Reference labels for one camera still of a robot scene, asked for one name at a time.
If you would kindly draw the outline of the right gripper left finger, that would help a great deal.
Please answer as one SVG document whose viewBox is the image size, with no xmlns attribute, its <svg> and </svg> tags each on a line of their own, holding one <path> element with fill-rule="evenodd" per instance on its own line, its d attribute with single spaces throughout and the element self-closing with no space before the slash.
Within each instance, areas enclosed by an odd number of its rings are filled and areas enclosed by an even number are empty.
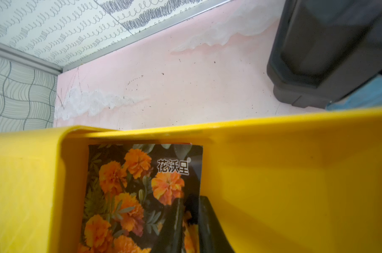
<svg viewBox="0 0 382 253">
<path fill-rule="evenodd" d="M 176 198 L 151 253 L 181 253 L 184 210 L 184 199 Z"/>
</svg>

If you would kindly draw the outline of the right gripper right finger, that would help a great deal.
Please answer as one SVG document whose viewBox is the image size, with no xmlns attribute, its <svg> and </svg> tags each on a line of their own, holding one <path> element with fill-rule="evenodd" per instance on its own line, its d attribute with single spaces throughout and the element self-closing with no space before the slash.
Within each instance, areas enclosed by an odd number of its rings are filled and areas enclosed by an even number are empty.
<svg viewBox="0 0 382 253">
<path fill-rule="evenodd" d="M 201 253 L 235 253 L 206 196 L 199 197 L 198 226 Z"/>
</svg>

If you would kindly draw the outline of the marigold seed bag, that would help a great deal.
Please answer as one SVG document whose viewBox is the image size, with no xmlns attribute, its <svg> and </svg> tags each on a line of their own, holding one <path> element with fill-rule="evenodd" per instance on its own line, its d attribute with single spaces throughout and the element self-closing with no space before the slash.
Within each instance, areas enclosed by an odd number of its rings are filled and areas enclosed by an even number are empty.
<svg viewBox="0 0 382 253">
<path fill-rule="evenodd" d="M 203 147 L 92 144 L 80 253 L 151 253 L 176 199 L 183 199 L 180 251 L 198 253 Z"/>
</svg>

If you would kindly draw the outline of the yellow top drawer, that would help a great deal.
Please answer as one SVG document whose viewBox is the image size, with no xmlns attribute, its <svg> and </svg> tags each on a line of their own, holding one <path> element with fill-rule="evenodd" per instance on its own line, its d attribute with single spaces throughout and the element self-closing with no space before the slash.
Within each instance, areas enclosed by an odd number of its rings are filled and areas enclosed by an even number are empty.
<svg viewBox="0 0 382 253">
<path fill-rule="evenodd" d="M 237 253 L 382 253 L 382 108 L 117 131 L 0 133 L 0 253 L 77 251 L 90 144 L 203 147 Z"/>
</svg>

